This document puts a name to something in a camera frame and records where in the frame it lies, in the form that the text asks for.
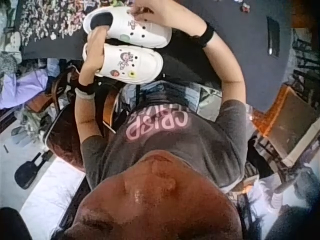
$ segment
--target white clog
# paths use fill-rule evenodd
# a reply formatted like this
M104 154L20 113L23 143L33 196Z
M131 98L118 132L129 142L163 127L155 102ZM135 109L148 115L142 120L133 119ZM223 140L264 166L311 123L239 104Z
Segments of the white clog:
M118 39L132 45L145 48L164 48L172 37L170 27L161 26L149 21L137 22L129 13L129 6L106 6L90 12L83 20L83 29L88 34L92 31L91 22L99 14L110 13L112 24L108 31L108 37Z
M86 60L87 44L83 48L83 59ZM127 84L147 84L155 80L163 68L163 58L151 49L120 45L104 44L104 63L98 77L109 77Z

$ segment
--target phone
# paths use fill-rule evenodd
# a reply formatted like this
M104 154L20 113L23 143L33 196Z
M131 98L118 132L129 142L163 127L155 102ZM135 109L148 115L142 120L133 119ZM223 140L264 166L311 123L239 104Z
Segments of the phone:
M267 16L268 24L268 55L279 57L280 52L280 26L279 23Z

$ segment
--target purple cloth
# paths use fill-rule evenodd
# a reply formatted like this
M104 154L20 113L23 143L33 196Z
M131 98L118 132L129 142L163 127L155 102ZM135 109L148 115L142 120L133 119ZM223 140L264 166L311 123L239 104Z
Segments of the purple cloth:
M48 74L39 69L21 76L4 75L3 88L0 93L0 109L7 109L24 104L46 89Z

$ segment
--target t-shirt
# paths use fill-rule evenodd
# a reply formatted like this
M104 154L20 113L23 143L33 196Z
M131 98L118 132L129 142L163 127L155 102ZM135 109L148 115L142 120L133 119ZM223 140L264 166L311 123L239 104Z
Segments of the t-shirt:
M112 141L91 136L81 145L89 185L117 175L153 150L179 157L223 192L244 176L246 106L226 101L215 122L174 103L148 105L134 111L117 130Z

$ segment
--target yellow charm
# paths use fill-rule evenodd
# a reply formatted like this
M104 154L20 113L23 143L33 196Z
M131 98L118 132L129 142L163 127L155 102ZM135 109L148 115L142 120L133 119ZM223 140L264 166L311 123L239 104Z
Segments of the yellow charm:
M135 79L136 78L136 73L134 71L129 71L128 72L129 78Z

